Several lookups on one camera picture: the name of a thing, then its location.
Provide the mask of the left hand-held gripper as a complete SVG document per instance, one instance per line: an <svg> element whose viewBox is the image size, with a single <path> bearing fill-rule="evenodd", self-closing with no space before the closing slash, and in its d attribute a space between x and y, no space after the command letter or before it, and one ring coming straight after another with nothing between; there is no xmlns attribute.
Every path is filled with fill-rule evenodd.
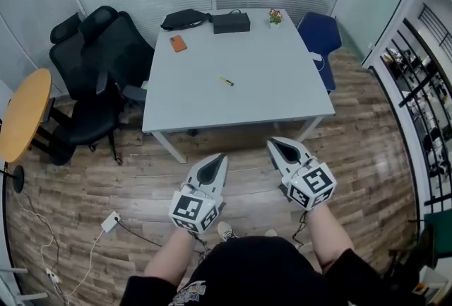
<svg viewBox="0 0 452 306"><path fill-rule="evenodd" d="M223 204L228 156L210 155L197 162L172 197L169 217L176 227L204 233L218 218Z"/></svg>

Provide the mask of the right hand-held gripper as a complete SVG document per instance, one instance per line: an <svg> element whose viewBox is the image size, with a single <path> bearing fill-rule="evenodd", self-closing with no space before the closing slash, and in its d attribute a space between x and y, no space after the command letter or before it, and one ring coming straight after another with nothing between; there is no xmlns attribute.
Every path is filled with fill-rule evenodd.
<svg viewBox="0 0 452 306"><path fill-rule="evenodd" d="M302 143L275 136L266 145L288 201L310 211L332 197L336 179L327 164L319 162Z"/></svg>

